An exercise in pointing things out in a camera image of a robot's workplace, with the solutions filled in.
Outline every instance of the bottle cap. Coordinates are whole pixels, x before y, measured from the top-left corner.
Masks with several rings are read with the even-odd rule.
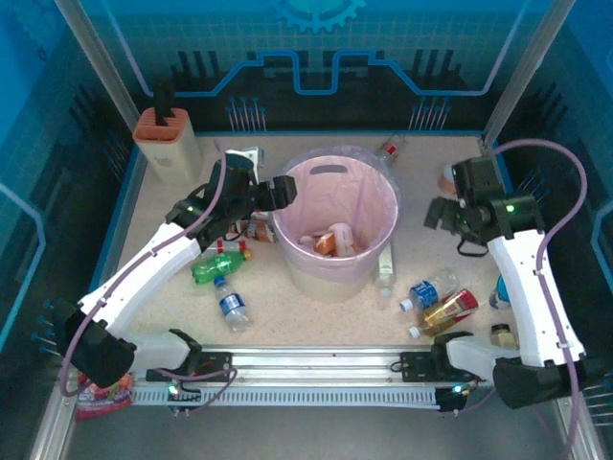
[[[413,337],[413,338],[420,338],[421,336],[421,332],[420,329],[417,328],[416,326],[411,326],[409,328],[409,334]]]
[[[505,324],[505,323],[494,324],[491,327],[491,333],[494,334],[494,333],[498,333],[498,332],[500,332],[500,333],[510,333],[511,332],[511,328],[509,327],[508,324]]]
[[[462,289],[456,295],[458,300],[462,301],[462,303],[465,305],[465,311],[479,308],[479,301],[468,289]]]
[[[414,308],[413,302],[411,302],[411,299],[404,299],[400,301],[400,308],[402,311],[411,311]]]

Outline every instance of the water bottle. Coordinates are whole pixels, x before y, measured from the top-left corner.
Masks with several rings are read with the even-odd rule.
[[[406,137],[398,134],[393,134],[385,143],[375,152],[375,156],[381,158],[383,163],[388,167],[392,166],[398,154],[406,148]]]
[[[392,255],[392,244],[389,243],[379,256],[375,269],[375,286],[379,289],[378,306],[381,309],[389,307],[395,283],[394,257]]]
[[[425,310],[453,294],[459,287],[458,275],[452,269],[446,268],[415,283],[409,289],[409,297],[400,302],[400,308],[402,311],[415,308]]]
[[[507,286],[505,285],[505,280],[502,279],[502,275],[498,277],[496,287],[489,295],[489,304],[497,310],[509,309],[511,307],[509,293],[507,292]]]
[[[249,325],[247,308],[242,298],[235,293],[234,288],[223,276],[217,276],[213,280],[215,294],[221,313],[226,320],[226,324],[234,333],[242,333]]]

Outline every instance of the green soda bottle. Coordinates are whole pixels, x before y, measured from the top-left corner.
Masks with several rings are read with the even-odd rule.
[[[192,266],[192,276],[197,285],[211,283],[217,276],[225,276],[237,271],[243,262],[252,258],[249,249],[245,252],[223,252],[209,261]]]

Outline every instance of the wire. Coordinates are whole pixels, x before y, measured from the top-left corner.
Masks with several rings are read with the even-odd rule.
[[[92,384],[92,381],[88,379],[85,381],[84,384],[78,386],[76,390],[71,391],[68,389],[68,372],[70,369],[70,361],[73,357],[75,349],[77,348],[77,344],[79,343],[81,336],[85,332],[85,328],[87,328],[87,325],[94,318],[94,316],[96,316],[98,311],[106,305],[106,303],[108,302],[108,299],[111,297],[111,295],[113,295],[113,292],[130,275],[130,273],[132,273],[137,267],[139,267],[149,257],[151,257],[152,255],[164,249],[166,246],[173,244],[177,240],[183,238],[185,235],[192,232],[192,230],[195,227],[200,225],[204,221],[204,219],[206,219],[211,214],[211,211],[213,211],[213,209],[217,205],[217,202],[219,201],[219,197],[221,196],[221,191],[223,190],[223,182],[226,177],[226,155],[223,152],[223,149],[221,148],[221,145],[217,140],[215,140],[215,145],[216,145],[217,151],[219,151],[219,153],[221,154],[221,172],[219,174],[217,188],[215,190],[215,194],[213,195],[213,199],[211,200],[211,203],[209,203],[209,206],[204,211],[202,216],[200,216],[192,225],[187,227],[185,230],[177,233],[176,235],[168,238],[167,240],[162,241],[160,244],[153,247],[147,254],[143,254],[133,264],[129,265],[125,269],[125,271],[123,271],[122,274],[117,277],[117,279],[111,284],[111,286],[109,286],[106,292],[102,295],[102,298],[98,302],[96,302],[96,305],[94,306],[94,308],[81,321],[81,323],[77,327],[77,330],[75,331],[75,334],[73,335],[72,340],[70,341],[70,344],[68,345],[68,348],[66,349],[66,355],[64,357],[64,361],[62,363],[61,370],[59,371],[59,391],[61,392],[62,396],[66,398],[71,398],[73,396],[78,395],[85,388],[87,388],[89,385]]]
[[[246,233],[246,231],[247,231],[247,229],[249,228],[249,225],[250,225],[250,224],[251,224],[251,218],[249,218],[249,220],[247,220],[246,225],[243,227],[243,229],[242,229],[242,230],[240,230],[240,233],[239,233],[238,235],[236,235],[235,237],[232,237],[230,240],[226,240],[226,236],[224,235],[224,236],[222,237],[222,238],[223,238],[223,240],[224,240],[225,242],[227,242],[227,241],[228,241],[228,242],[235,242],[236,240],[238,240],[240,237],[242,237],[242,236],[243,236],[243,235]]]
[[[215,371],[210,374],[205,374],[203,376],[194,376],[194,377],[180,376],[178,374],[174,374],[173,372],[167,371],[166,369],[156,369],[156,371],[162,374],[163,376],[170,377],[171,379],[181,380],[181,381],[203,381],[203,380],[209,380],[215,377],[225,376],[225,375],[230,374],[228,381],[225,382],[225,384],[219,389],[219,391],[217,391],[204,404],[199,405],[196,409],[186,409],[184,411],[186,415],[189,415],[195,412],[200,412],[201,410],[206,409],[212,403],[217,401],[221,397],[221,395],[223,395],[226,392],[226,390],[230,387],[230,385],[234,382],[234,380],[237,379],[237,374],[238,374],[238,369],[236,367],[229,367],[228,369],[224,369],[222,371]]]
[[[520,139],[517,141],[510,141],[507,144],[498,147],[493,152],[493,154],[498,155],[507,150],[517,149],[519,147],[542,147],[545,149],[558,151],[559,153],[565,155],[573,162],[573,164],[577,168],[581,184],[579,189],[579,197],[577,198],[577,202],[575,203],[575,205],[566,214],[566,216],[564,216],[556,225],[554,225],[554,227],[545,235],[545,238],[536,250],[536,274],[538,276],[538,282],[543,291],[543,294],[545,295],[545,300],[547,301],[549,313],[554,320],[554,326],[556,327],[556,333],[560,340],[562,353],[564,355],[564,360],[566,361],[566,366],[568,367],[568,374],[571,382],[571,402],[573,407],[571,409],[571,417],[568,427],[568,437],[566,438],[566,443],[564,444],[564,450],[562,452],[562,458],[568,458],[572,453],[573,444],[575,443],[575,438],[577,437],[577,430],[579,427],[579,377],[577,375],[577,369],[575,369],[573,356],[571,355],[571,352],[569,350],[566,333],[564,332],[562,322],[559,318],[559,315],[557,314],[556,304],[554,303],[552,293],[550,292],[549,286],[547,285],[547,280],[545,279],[545,276],[543,275],[541,270],[543,268],[543,257],[545,255],[547,245],[554,237],[554,235],[577,214],[579,208],[583,205],[583,201],[585,201],[585,196],[587,195],[587,174],[585,173],[585,168],[583,167],[583,165],[581,165],[581,162],[575,156],[574,153],[556,142],[546,141],[544,139]]]

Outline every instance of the blue label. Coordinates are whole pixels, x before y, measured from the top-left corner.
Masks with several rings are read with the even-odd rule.
[[[432,286],[427,281],[417,283],[416,285],[411,287],[411,290],[417,294],[421,304],[425,309],[433,306],[439,301],[439,294],[437,293],[437,290],[434,289],[434,286]]]
[[[225,316],[238,307],[244,307],[245,304],[238,294],[230,294],[219,301],[219,306],[221,307],[221,312]]]

